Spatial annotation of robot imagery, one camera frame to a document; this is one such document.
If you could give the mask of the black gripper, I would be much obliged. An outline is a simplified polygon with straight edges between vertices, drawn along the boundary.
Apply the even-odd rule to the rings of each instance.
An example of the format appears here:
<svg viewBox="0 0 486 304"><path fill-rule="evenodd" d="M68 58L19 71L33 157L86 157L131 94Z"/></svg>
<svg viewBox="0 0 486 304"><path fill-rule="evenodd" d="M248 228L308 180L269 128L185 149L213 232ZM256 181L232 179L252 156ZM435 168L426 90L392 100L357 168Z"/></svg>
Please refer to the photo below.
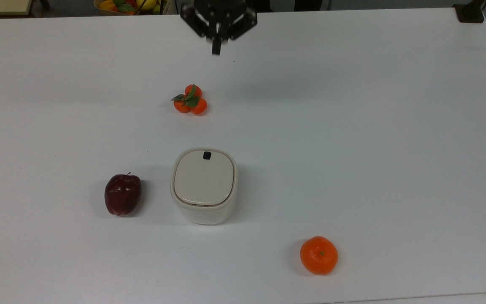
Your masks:
<svg viewBox="0 0 486 304"><path fill-rule="evenodd" d="M194 0L181 7L181 19L212 44L212 54L220 55L222 44L236 40L258 23L258 14L244 0Z"/></svg>

